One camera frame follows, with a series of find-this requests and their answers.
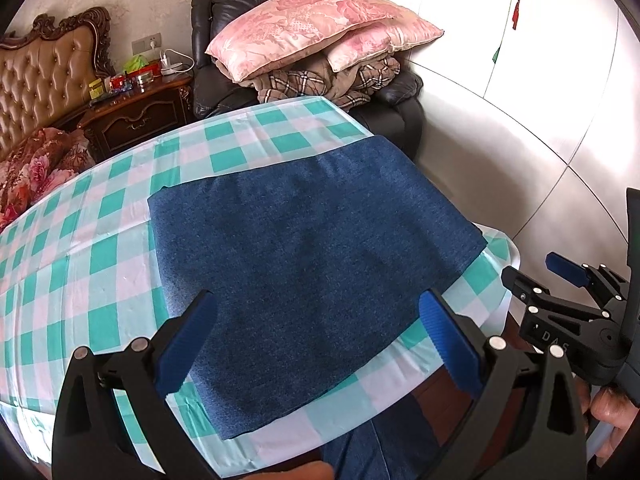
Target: person's leg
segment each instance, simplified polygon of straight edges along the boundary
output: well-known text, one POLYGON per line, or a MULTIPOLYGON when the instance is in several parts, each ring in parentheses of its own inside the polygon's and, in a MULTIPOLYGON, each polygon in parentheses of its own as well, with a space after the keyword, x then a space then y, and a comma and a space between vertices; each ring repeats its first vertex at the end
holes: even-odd
POLYGON ((433 430, 411 395, 321 448, 335 480, 416 480, 438 451, 433 430))

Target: red floral quilt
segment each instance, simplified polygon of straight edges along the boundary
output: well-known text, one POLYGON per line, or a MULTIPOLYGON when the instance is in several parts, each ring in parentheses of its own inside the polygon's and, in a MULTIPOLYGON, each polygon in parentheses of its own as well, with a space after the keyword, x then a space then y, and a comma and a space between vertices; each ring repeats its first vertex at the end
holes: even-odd
POLYGON ((95 165, 82 130, 43 128, 0 162, 0 232, 31 205, 95 165))

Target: red tassel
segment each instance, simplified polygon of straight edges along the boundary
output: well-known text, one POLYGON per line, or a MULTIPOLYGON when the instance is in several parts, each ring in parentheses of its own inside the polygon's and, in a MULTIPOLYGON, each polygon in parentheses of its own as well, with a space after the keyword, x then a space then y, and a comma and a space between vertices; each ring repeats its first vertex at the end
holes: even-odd
POLYGON ((511 21, 513 22, 513 30, 516 30, 518 26, 518 18, 520 17, 520 0, 516 2, 516 8, 513 9, 513 17, 511 21))

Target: drawer handle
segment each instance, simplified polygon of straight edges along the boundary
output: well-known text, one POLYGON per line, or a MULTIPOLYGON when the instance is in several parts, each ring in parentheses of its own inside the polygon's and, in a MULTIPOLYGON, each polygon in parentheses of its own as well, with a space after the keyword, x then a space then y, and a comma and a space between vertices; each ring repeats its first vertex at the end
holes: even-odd
POLYGON ((140 128, 142 128, 146 122, 149 120, 148 117, 145 117, 144 119, 142 119, 142 121, 140 121, 140 123, 136 126, 135 124, 130 124, 129 128, 131 128, 132 130, 139 130, 140 128))

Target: ornate wooden headboard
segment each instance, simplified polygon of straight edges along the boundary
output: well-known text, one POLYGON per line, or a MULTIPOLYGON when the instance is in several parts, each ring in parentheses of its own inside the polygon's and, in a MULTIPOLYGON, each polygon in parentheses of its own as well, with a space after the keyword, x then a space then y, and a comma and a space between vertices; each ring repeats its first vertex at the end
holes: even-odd
POLYGON ((53 16, 41 14, 26 36, 0 38, 0 160, 37 128, 79 119, 89 83, 114 74, 109 21, 103 7, 57 27, 53 16))

